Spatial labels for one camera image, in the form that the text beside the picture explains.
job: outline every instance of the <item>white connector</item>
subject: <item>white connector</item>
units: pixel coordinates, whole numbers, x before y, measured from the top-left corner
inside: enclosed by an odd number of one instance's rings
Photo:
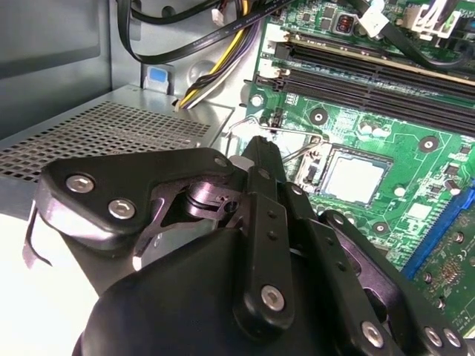
[[[213,9],[211,10],[211,16],[212,16],[213,22],[217,26],[219,27],[224,26],[224,15],[222,12],[220,12],[218,9]]]
[[[258,72],[263,78],[274,79],[280,76],[281,69],[274,67],[270,59],[261,59],[259,61]]]
[[[282,30],[278,24],[268,24],[264,39],[271,42],[287,42],[289,35],[290,33]]]
[[[429,10],[428,4],[407,7],[404,12],[402,27],[417,33],[419,38],[425,41],[431,41],[433,37],[448,39],[459,21],[461,13],[453,11],[451,17],[444,24],[438,26],[436,21],[421,21],[427,10]],[[431,18],[434,16],[438,18],[439,14],[440,12],[436,11]]]

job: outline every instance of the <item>silver bolt head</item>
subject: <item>silver bolt head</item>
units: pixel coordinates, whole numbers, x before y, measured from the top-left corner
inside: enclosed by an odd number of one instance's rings
[[[297,185],[292,186],[292,191],[297,195],[302,195],[302,190]]]
[[[281,312],[284,310],[284,296],[281,291],[274,286],[264,286],[261,291],[261,297],[264,304],[274,312]]]
[[[224,159],[222,159],[221,157],[216,157],[214,159],[214,162],[217,165],[221,166],[221,167],[227,167],[228,166],[228,163]]]
[[[129,220],[135,215],[135,207],[128,200],[117,199],[109,203],[109,212],[116,219]]]
[[[452,345],[454,345],[455,347],[462,347],[462,343],[452,330],[444,329],[444,334],[447,340],[449,340]]]
[[[94,189],[94,182],[86,176],[76,175],[66,179],[66,186],[74,193],[86,194]]]
[[[384,338],[381,332],[374,326],[370,321],[364,321],[361,324],[361,330],[363,335],[367,340],[378,349],[381,349],[384,346]]]
[[[437,347],[442,347],[442,340],[440,338],[440,336],[438,336],[438,334],[436,333],[436,331],[430,327],[426,327],[424,329],[425,331],[425,334],[427,335],[427,337],[429,338],[429,340]]]
[[[270,179],[270,174],[268,171],[265,169],[259,169],[259,174],[264,178],[264,179]]]
[[[338,224],[340,224],[340,225],[343,225],[343,224],[344,224],[343,219],[342,219],[339,215],[337,215],[337,214],[334,214],[334,215],[333,215],[333,219],[334,219]]]

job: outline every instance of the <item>black ram slot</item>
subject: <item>black ram slot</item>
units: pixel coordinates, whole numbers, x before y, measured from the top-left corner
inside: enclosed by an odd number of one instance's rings
[[[371,100],[347,95],[339,91],[315,88],[297,83],[285,84],[283,90],[288,93],[294,93],[325,102],[331,102],[342,107],[353,108],[359,111],[367,111],[423,126],[431,126],[439,130],[446,130],[470,136],[475,135],[475,125],[470,122],[453,122],[451,120],[447,120],[444,117],[432,116],[426,113],[415,113],[409,108],[395,108],[385,103],[372,102]]]
[[[329,69],[342,70],[353,75],[363,76],[367,79],[406,85],[418,90],[427,90],[429,92],[437,92],[469,100],[475,99],[475,86],[473,85],[465,85],[447,79],[425,76],[386,65],[377,65],[296,44],[278,44],[275,56],[279,59],[309,62]]]
[[[444,102],[428,99],[423,96],[406,95],[396,91],[368,87],[363,84],[346,82],[326,76],[318,76],[318,80],[315,80],[315,74],[303,72],[302,70],[293,70],[287,80],[297,84],[313,85],[317,88],[345,88],[345,93],[363,96],[375,102],[390,103],[400,108],[410,108],[415,112],[443,116],[454,121],[459,121],[460,118],[463,118],[465,121],[467,119],[475,121],[475,111],[473,110],[456,105],[447,105]]]

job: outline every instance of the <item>perforated metal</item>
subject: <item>perforated metal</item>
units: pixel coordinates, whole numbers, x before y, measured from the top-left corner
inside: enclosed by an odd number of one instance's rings
[[[49,162],[194,147],[210,128],[115,102],[103,102],[0,152],[0,174],[38,182]]]

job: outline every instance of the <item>black wire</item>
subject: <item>black wire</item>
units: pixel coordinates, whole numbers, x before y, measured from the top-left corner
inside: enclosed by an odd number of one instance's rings
[[[438,26],[443,25],[451,17],[459,3],[460,0],[448,0],[445,3],[444,10],[442,10],[439,18],[437,19]]]
[[[193,6],[181,13],[178,13],[173,16],[168,17],[155,17],[147,15],[138,9],[134,9],[132,7],[131,12],[132,16],[139,21],[146,22],[147,24],[155,24],[155,25],[163,25],[163,24],[174,24],[175,22],[180,22],[185,19],[189,19],[192,16],[197,15],[198,13],[202,13],[208,9],[211,9],[216,4],[221,3],[222,0],[206,0],[201,4]]]
[[[366,13],[370,5],[365,0],[347,0],[361,15]],[[452,62],[441,62],[436,59],[426,57],[396,26],[388,22],[381,30],[381,34],[398,48],[407,58],[413,62],[429,69],[448,70],[463,66],[474,56],[474,47],[466,42],[463,53]]]
[[[249,15],[244,16],[242,19],[238,19],[186,46],[167,53],[161,53],[156,56],[144,56],[135,53],[131,46],[131,38],[129,33],[131,20],[131,0],[117,0],[117,22],[119,28],[119,37],[124,48],[138,62],[141,62],[144,65],[161,65],[190,56],[193,53],[222,41],[226,37],[234,35],[240,30],[260,21],[264,17],[270,15],[281,7],[290,4],[293,1],[294,0],[271,0],[262,6],[262,8],[252,11]]]

